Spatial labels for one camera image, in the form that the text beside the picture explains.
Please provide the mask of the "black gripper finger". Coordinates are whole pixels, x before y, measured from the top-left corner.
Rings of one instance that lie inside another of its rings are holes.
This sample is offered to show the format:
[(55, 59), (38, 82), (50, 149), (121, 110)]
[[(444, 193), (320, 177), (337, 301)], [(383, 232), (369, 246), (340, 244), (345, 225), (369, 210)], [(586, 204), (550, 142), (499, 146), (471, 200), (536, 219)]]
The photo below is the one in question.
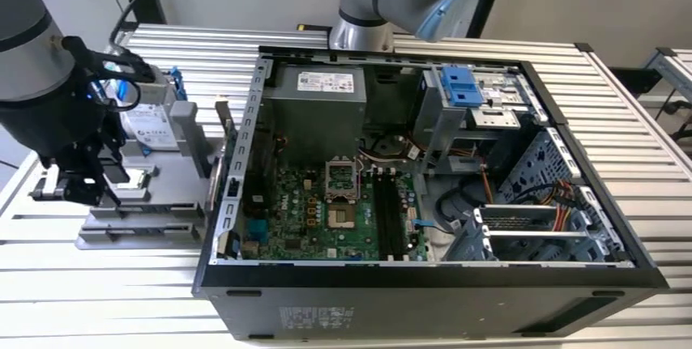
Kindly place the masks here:
[(97, 150), (67, 150), (62, 157), (37, 157), (43, 173), (29, 192), (34, 201), (101, 202), (102, 168)]
[(129, 182), (129, 175), (121, 164), (121, 153), (118, 151), (117, 143), (102, 143), (98, 151), (98, 166), (101, 168), (98, 185), (101, 186), (106, 198), (114, 204), (114, 207), (118, 207), (121, 205), (121, 200), (116, 196), (112, 186)]

